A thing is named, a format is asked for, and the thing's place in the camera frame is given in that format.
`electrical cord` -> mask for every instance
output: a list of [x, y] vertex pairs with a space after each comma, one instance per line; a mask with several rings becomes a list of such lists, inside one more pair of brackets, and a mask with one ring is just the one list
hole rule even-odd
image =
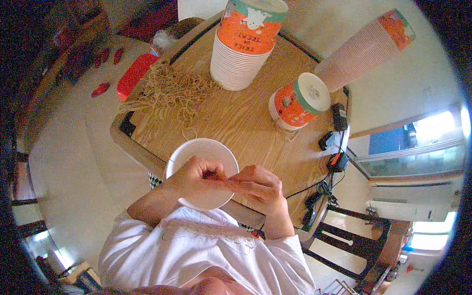
[[333, 189], [335, 186], [337, 186], [337, 184], [340, 183], [344, 179], [344, 177], [346, 177], [346, 170], [344, 170], [343, 172], [344, 172], [343, 177], [338, 182], [336, 182], [336, 184], [334, 184], [331, 189]]
[[[341, 152], [341, 151], [344, 152], [344, 150], [341, 148], [341, 145], [342, 145], [341, 143], [342, 143], [344, 135], [345, 135], [344, 131], [342, 132], [342, 135], [341, 135], [341, 131], [339, 131], [339, 137], [340, 137], [339, 152]], [[343, 177], [338, 182], [336, 182], [334, 185], [333, 185], [334, 172], [329, 172], [321, 181], [319, 181], [319, 182], [317, 182], [317, 183], [315, 183], [311, 186], [308, 186], [308, 187], [304, 188], [301, 191], [298, 191], [296, 193], [293, 193], [293, 194], [289, 195], [288, 197], [286, 197], [286, 199], [291, 198], [294, 195], [303, 193], [304, 191], [306, 191], [306, 190], [308, 190], [312, 187], [316, 187], [316, 191], [318, 193], [329, 196], [329, 203], [330, 204], [332, 204], [333, 206], [339, 207], [339, 204], [337, 203], [337, 198], [335, 196], [333, 196], [331, 191], [332, 191], [333, 187], [337, 186], [344, 179], [344, 177], [346, 177], [346, 171], [344, 170], [343, 172], [344, 172]]]
[[301, 190], [301, 191], [298, 191], [298, 192], [296, 192], [296, 193], [293, 193], [293, 194], [291, 194], [290, 196], [286, 197], [286, 199], [291, 198], [291, 197], [293, 197], [294, 195], [303, 193], [304, 191], [306, 191], [306, 190], [308, 190], [308, 189], [310, 189], [310, 188], [312, 188], [312, 187], [314, 187], [314, 186], [320, 184], [320, 183], [323, 182], [330, 174], [331, 174], [331, 172], [328, 173], [320, 182], [317, 182], [317, 183], [315, 183], [315, 184], [313, 184], [313, 185], [311, 185], [311, 186], [308, 186], [308, 187], [304, 188], [304, 189]]

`stack of paper cups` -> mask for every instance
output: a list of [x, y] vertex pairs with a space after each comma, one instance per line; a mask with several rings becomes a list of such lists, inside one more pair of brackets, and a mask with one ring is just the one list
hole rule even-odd
[[334, 92], [400, 54], [414, 39], [411, 26], [393, 9], [349, 38], [314, 73]]
[[213, 79], [227, 90], [247, 88], [272, 52], [287, 12], [282, 0], [228, 1], [213, 43]]
[[312, 73], [303, 73], [270, 97], [269, 112], [281, 128], [294, 131], [325, 112], [330, 104], [323, 81]]

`black power adapter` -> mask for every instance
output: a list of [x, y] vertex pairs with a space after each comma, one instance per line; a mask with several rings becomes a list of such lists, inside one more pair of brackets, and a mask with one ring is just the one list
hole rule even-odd
[[347, 116], [344, 106], [338, 102], [331, 106], [331, 110], [333, 111], [334, 130], [347, 130]]
[[347, 167], [347, 156], [343, 152], [336, 153], [331, 156], [326, 167], [330, 172], [343, 172]]

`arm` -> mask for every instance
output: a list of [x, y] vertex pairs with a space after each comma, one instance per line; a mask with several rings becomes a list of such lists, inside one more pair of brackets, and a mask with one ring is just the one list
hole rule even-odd
[[180, 198], [191, 199], [214, 189], [227, 189], [223, 165], [195, 156], [174, 175], [134, 202], [127, 212], [133, 219], [155, 227], [179, 206]]
[[264, 224], [267, 238], [276, 240], [295, 235], [287, 200], [282, 195], [282, 182], [275, 174], [259, 166], [248, 166], [230, 177], [226, 184], [233, 191], [245, 194], [267, 208]]

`black chair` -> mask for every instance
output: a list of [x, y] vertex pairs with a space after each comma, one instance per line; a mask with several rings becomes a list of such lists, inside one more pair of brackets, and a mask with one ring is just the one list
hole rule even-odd
[[[382, 226], [382, 234], [377, 240], [372, 240], [363, 236], [353, 234], [351, 232], [334, 227], [324, 222], [320, 222], [320, 224], [315, 230], [315, 233], [313, 234], [314, 238], [317, 238], [338, 249], [344, 250], [346, 252], [349, 252], [351, 254], [354, 254], [356, 256], [362, 257], [365, 260], [367, 260], [367, 265], [365, 266], [364, 270], [360, 274], [347, 270], [329, 261], [328, 259], [319, 256], [315, 252], [310, 251], [309, 249], [305, 248], [302, 244], [303, 253], [305, 253], [306, 255], [311, 256], [314, 259], [318, 260], [319, 262], [328, 265], [332, 269], [337, 270], [340, 273], [360, 282], [366, 277], [367, 273], [372, 269], [372, 267], [375, 265], [375, 263], [379, 259], [380, 253], [382, 252], [383, 247], [385, 243], [387, 242], [388, 233], [390, 231], [390, 227], [392, 223], [389, 219], [386, 219], [386, 218], [373, 217], [373, 216], [365, 215], [362, 213], [357, 213], [354, 211], [337, 208], [332, 205], [328, 205], [326, 210], [331, 210], [331, 211], [345, 214], [351, 217], [359, 218], [365, 221], [371, 221], [372, 223]], [[341, 240], [338, 240], [336, 238], [333, 238], [331, 236], [324, 234], [323, 231], [328, 232], [332, 235], [338, 236], [340, 238], [343, 238], [345, 240], [352, 241], [353, 243], [352, 245], [349, 245], [346, 242], [343, 242]]]

